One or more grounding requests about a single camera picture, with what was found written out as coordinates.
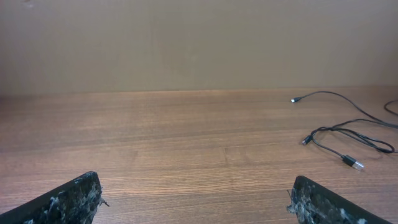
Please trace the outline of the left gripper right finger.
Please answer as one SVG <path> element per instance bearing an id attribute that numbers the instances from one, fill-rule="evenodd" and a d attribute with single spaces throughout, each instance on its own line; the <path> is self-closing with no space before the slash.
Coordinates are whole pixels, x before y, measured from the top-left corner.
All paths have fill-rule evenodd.
<path id="1" fill-rule="evenodd" d="M 287 211 L 305 224 L 391 224 L 306 176 L 296 177 Z"/>

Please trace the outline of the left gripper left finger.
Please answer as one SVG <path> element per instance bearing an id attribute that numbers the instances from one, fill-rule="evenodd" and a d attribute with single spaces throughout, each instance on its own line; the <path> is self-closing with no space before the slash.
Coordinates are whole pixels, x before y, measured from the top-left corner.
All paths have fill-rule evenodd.
<path id="1" fill-rule="evenodd" d="M 98 174 L 89 171 L 1 214 L 1 223 L 92 223 L 102 203 L 101 194 Z"/>

